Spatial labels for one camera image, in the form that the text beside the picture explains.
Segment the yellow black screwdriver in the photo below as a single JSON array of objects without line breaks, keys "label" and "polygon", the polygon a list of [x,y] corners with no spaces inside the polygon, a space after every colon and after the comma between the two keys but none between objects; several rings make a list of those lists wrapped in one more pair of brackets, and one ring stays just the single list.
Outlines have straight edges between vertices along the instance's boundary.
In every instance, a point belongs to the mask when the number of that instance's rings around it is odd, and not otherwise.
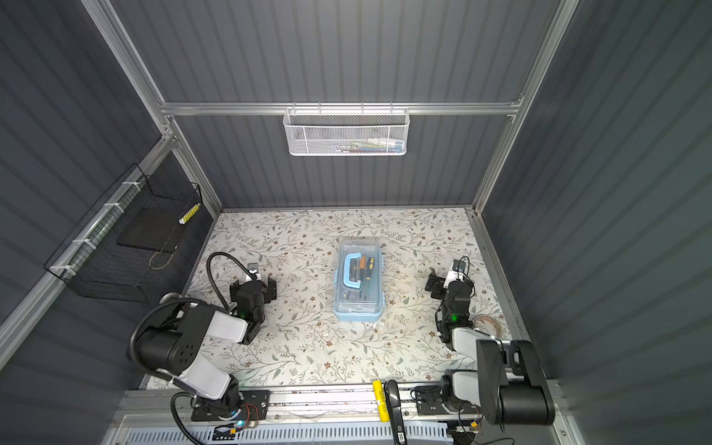
[{"label": "yellow black screwdriver", "polygon": [[372,283],[372,277],[375,270],[376,259],[374,257],[361,257],[360,262],[360,277],[361,277],[361,291],[363,295],[366,295],[370,289]]}]

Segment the light blue toolbox base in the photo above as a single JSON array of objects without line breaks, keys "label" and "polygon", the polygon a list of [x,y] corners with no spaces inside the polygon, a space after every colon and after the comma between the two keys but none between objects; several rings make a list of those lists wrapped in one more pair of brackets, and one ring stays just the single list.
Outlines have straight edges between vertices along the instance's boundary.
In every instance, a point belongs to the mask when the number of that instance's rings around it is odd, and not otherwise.
[{"label": "light blue toolbox base", "polygon": [[343,284],[342,277],[335,273],[334,313],[343,322],[376,322],[385,308],[385,296],[379,276],[373,277],[361,289],[352,289]]}]

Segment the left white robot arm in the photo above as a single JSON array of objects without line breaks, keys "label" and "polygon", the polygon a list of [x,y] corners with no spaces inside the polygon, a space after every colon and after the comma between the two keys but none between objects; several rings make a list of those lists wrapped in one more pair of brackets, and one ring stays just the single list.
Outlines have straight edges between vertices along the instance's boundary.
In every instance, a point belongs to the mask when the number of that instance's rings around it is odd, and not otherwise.
[{"label": "left white robot arm", "polygon": [[[223,257],[244,273],[229,287],[226,298],[215,281],[212,263]],[[170,382],[188,395],[224,410],[242,404],[238,380],[220,369],[200,352],[207,337],[250,345],[266,320],[265,306],[277,297],[277,283],[262,278],[259,265],[244,265],[233,255],[217,251],[206,261],[206,274],[219,300],[206,300],[168,294],[138,323],[129,340],[128,357],[145,374]]]}]

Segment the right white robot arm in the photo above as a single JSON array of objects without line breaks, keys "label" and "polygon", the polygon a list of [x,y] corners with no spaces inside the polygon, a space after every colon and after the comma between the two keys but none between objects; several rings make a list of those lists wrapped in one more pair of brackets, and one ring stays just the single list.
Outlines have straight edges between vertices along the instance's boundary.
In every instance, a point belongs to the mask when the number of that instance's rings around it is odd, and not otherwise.
[{"label": "right white robot arm", "polygon": [[450,350],[473,358],[477,369],[448,370],[438,384],[412,389],[417,413],[469,412],[500,426],[554,424],[554,398],[533,344],[500,339],[469,320],[474,285],[461,261],[445,277],[431,271],[425,289],[439,301],[435,313],[439,337]]}]

